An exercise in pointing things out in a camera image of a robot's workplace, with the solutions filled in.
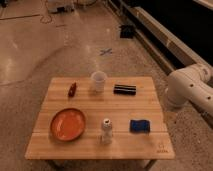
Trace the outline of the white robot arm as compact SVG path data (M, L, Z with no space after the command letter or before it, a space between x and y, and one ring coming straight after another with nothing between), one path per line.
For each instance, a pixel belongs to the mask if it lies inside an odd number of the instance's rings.
M198 106L201 117L213 129L213 87L208 85L211 70L197 63L171 72L167 77L164 104L170 110L181 109L187 101Z

